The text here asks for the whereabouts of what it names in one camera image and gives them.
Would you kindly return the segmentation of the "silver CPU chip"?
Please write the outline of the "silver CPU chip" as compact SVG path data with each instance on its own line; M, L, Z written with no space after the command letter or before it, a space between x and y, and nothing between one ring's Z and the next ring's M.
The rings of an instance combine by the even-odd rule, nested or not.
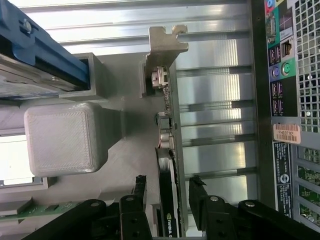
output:
M34 177L29 165L26 136L0 137L0 186L30 184Z

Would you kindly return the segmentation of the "green loose RAM stick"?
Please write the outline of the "green loose RAM stick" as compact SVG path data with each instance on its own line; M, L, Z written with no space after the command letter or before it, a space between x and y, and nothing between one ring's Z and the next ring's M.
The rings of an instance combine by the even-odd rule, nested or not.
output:
M34 217L43 217L43 216L51 216L51 215L61 215L65 212L73 209L77 205L82 202L62 202L62 203L54 203L50 205L39 205L33 204L16 215L7 215L0 216L0 223L11 222L11 221L23 221L26 219L34 218Z

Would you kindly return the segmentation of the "black open PC case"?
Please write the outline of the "black open PC case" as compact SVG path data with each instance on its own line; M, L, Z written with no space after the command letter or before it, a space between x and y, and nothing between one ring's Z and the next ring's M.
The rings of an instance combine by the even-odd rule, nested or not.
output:
M250 0L259 200L320 233L320 0Z

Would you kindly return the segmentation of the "hard disk with blue caddy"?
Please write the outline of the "hard disk with blue caddy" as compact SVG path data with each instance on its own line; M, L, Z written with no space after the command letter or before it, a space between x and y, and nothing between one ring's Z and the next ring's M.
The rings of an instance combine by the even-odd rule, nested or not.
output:
M0 0L0 100L55 97L90 87L86 60L69 53L9 0Z

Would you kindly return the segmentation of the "grey printed parts rack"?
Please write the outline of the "grey printed parts rack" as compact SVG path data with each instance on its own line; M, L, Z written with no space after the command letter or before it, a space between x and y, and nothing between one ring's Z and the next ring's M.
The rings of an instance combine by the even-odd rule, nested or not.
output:
M0 185L0 216L33 204L91 199L107 205L132 194L146 176L145 214L151 235L159 181L156 113L161 96L147 96L146 53L95 56L87 61L90 89L21 101L0 99L0 137L25 135L32 183ZM22 240L60 215L0 222L0 240Z

